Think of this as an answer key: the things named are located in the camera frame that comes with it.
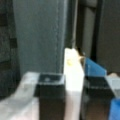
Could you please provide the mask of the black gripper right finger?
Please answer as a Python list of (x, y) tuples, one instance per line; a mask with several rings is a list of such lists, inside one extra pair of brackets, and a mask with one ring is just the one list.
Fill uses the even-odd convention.
[(86, 77), (81, 120), (107, 120), (110, 98), (110, 87), (104, 77)]

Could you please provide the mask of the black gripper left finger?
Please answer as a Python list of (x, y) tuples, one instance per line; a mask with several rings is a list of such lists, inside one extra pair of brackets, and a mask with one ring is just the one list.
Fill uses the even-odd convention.
[(41, 73), (35, 96), (39, 98), (39, 120), (63, 120), (65, 111), (65, 76)]

